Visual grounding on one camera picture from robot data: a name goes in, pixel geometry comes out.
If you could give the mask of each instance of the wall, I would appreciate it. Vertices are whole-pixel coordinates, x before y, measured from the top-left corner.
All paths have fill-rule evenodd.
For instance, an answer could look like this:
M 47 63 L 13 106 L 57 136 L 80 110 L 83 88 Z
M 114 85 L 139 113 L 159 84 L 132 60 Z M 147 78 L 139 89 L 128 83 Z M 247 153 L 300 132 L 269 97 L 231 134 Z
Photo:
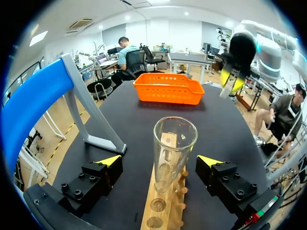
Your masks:
M 220 47 L 220 43 L 217 40 L 219 34 L 217 33 L 216 29 L 219 27 L 222 30 L 226 30 L 228 34 L 231 34 L 232 32 L 225 27 L 211 23 L 202 22 L 201 25 L 201 45 L 205 42 L 211 44 L 212 47 L 217 49 Z
M 150 20 L 150 27 L 147 30 L 148 42 L 147 45 L 153 49 L 155 45 L 161 43 L 171 44 L 169 40 L 169 19 L 168 18 L 153 18 Z
M 106 46 L 118 44 L 120 37 L 126 36 L 126 24 L 111 27 L 101 32 L 102 41 Z
M 102 44 L 101 33 L 77 36 L 77 37 L 64 37 L 58 41 L 49 43 L 45 46 L 45 62 L 46 65 L 55 61 L 60 55 L 70 53 L 74 58 L 74 54 L 77 51 L 92 54 L 95 51 L 94 43 L 96 42 L 97 47 Z M 91 64 L 92 61 L 88 60 L 87 56 L 79 55 L 81 64 Z
M 131 43 L 135 46 L 147 44 L 148 28 L 150 21 L 139 21 L 135 23 L 126 23 L 126 37 L 129 38 Z
M 201 49 L 201 22 L 187 20 L 169 20 L 169 43 L 172 52 L 188 50 L 198 52 Z

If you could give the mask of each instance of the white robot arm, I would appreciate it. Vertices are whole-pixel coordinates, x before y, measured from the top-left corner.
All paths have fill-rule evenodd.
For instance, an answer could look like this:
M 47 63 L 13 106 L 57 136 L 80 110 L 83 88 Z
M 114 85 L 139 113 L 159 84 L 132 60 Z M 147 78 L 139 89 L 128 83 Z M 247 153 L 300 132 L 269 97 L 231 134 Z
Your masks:
M 235 92 L 242 87 L 256 54 L 261 77 L 268 82 L 276 82 L 280 78 L 281 47 L 292 51 L 292 64 L 303 81 L 307 82 L 307 60 L 294 37 L 269 26 L 243 20 L 232 35 L 229 53 L 224 54 L 226 65 L 221 72 L 223 91 L 220 96 L 226 97 L 231 91 Z M 229 86 L 226 83 L 233 69 L 238 71 L 238 79 L 234 86 Z
M 301 53 L 300 45 L 296 38 L 282 33 L 272 27 L 249 20 L 243 20 L 241 22 L 238 30 L 242 31 L 242 28 L 252 33 L 255 38 L 257 38 L 257 34 L 268 38 L 257 40 L 257 54 L 260 60 L 260 71 L 267 78 L 266 80 L 276 81 L 279 78 L 277 75 L 279 75 L 278 70 L 280 70 L 281 65 L 281 46 L 292 51 L 292 64 L 298 74 L 303 78 L 304 82 L 307 82 L 307 61 Z

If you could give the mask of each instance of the green light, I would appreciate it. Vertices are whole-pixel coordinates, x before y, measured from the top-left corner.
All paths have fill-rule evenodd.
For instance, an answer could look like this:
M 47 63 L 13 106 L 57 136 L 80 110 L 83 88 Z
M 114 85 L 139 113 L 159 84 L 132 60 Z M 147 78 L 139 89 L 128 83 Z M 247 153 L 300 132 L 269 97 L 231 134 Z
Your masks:
M 260 210 L 260 211 L 257 212 L 257 214 L 258 214 L 259 217 L 262 217 L 264 212 L 262 210 Z

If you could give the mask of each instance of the man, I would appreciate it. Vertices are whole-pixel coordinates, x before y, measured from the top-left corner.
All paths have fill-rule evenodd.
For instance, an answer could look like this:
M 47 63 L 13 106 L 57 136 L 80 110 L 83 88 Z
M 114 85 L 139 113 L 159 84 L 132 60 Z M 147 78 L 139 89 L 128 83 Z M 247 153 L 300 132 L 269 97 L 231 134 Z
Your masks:
M 270 105 L 269 111 L 265 109 L 258 110 L 256 114 L 255 122 L 255 135 L 257 139 L 260 133 L 262 122 L 265 122 L 266 127 L 271 123 L 269 130 L 274 132 L 278 141 L 283 141 L 285 136 L 288 135 L 296 119 L 299 116 L 301 110 L 301 103 L 306 97 L 306 91 L 301 84 L 297 84 L 295 88 L 295 94 L 283 95 L 278 101 Z M 297 124 L 288 136 L 286 142 L 283 145 L 283 150 L 278 151 L 277 158 L 282 157 L 291 148 L 291 141 L 296 137 L 300 125 L 302 123 L 302 117 L 299 118 Z
M 126 37 L 121 37 L 118 40 L 118 44 L 121 48 L 123 48 L 118 56 L 118 65 L 120 65 L 121 70 L 126 70 L 127 69 L 127 65 L 126 65 L 126 54 L 130 51 L 134 51 L 134 50 L 139 50 L 140 48 L 137 46 L 132 45 L 129 42 L 129 39 Z M 117 71 L 117 73 L 115 73 L 112 77 L 111 77 L 112 81 L 116 84 L 116 87 L 118 87 L 122 81 L 129 81 L 131 80 L 129 74 L 127 74 L 124 71 Z

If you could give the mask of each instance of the plastic basket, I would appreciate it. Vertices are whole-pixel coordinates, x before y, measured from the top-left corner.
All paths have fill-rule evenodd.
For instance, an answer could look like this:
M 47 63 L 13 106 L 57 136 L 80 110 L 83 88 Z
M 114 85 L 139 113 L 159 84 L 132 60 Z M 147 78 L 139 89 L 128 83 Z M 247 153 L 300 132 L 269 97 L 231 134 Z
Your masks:
M 198 104 L 205 94 L 196 80 L 184 74 L 144 73 L 134 82 L 139 99 L 146 102 Z

